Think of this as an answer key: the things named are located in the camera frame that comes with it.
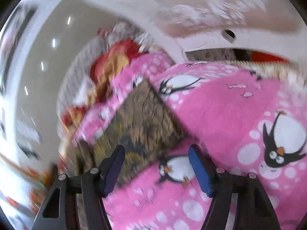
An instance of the white penguin belly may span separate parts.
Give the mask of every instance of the white penguin belly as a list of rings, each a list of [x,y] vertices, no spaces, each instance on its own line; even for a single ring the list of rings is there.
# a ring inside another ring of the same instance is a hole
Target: white penguin belly
[[[279,115],[274,140],[277,147],[284,147],[285,153],[298,151],[306,141],[306,130],[303,125],[288,115]]]
[[[172,158],[167,162],[167,166],[171,168],[171,171],[168,172],[169,177],[175,181],[183,182],[185,177],[192,180],[195,176],[187,156]]]
[[[191,76],[191,75],[177,75],[173,78],[171,78],[167,83],[166,86],[172,86],[172,89],[185,87],[188,85],[193,84],[199,80],[199,78]]]

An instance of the orange beak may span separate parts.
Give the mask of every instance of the orange beak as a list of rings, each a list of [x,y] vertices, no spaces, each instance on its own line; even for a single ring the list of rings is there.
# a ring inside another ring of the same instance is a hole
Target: orange beak
[[[285,153],[285,148],[284,147],[279,147],[277,148],[277,151],[276,151],[279,155],[283,156],[284,153]]]

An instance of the penguin print blanket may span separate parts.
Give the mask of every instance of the penguin print blanket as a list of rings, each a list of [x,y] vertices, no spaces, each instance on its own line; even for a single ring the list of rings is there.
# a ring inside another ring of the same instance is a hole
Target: penguin print blanket
[[[117,99],[123,101],[142,78],[140,73],[130,79],[117,76]],[[188,147],[196,143],[230,173],[256,173],[281,229],[294,230],[307,211],[306,101],[278,80],[222,63],[177,64],[148,78],[199,142],[185,139],[104,200],[113,229],[202,227],[211,199],[201,191],[187,158]],[[235,206],[234,195],[227,230]]]

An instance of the metal screw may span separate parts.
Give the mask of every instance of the metal screw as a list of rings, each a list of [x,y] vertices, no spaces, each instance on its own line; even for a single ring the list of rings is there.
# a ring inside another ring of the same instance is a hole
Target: metal screw
[[[217,167],[216,171],[217,173],[223,174],[225,172],[225,169],[223,169],[222,167]]]
[[[65,179],[66,179],[66,175],[65,174],[59,175],[59,180],[60,181],[65,180]]]
[[[251,179],[255,179],[257,176],[255,173],[251,172],[248,174],[248,176],[251,178]]]
[[[98,168],[92,168],[91,171],[90,171],[90,173],[91,173],[91,174],[96,174],[96,173],[98,173],[98,171],[99,171]]]

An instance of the beige fringe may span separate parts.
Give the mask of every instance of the beige fringe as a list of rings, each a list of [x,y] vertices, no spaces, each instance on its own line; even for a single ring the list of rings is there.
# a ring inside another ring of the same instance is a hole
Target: beige fringe
[[[299,68],[287,62],[253,62],[253,61],[224,61],[226,65],[244,67],[255,71],[262,78],[275,78],[286,83],[296,94],[307,97],[307,79],[300,73]]]

